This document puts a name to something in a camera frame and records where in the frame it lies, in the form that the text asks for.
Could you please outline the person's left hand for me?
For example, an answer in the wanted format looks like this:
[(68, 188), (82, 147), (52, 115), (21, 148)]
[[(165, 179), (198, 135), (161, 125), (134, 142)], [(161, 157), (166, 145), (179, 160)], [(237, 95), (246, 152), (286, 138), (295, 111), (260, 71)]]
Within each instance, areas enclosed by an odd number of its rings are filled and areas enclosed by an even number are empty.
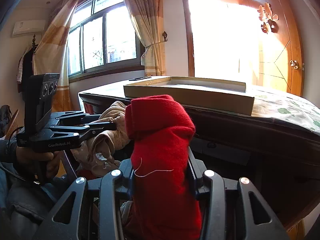
[(54, 178), (60, 167), (63, 151), (37, 153), (30, 148), (16, 147), (17, 169), (21, 174)]

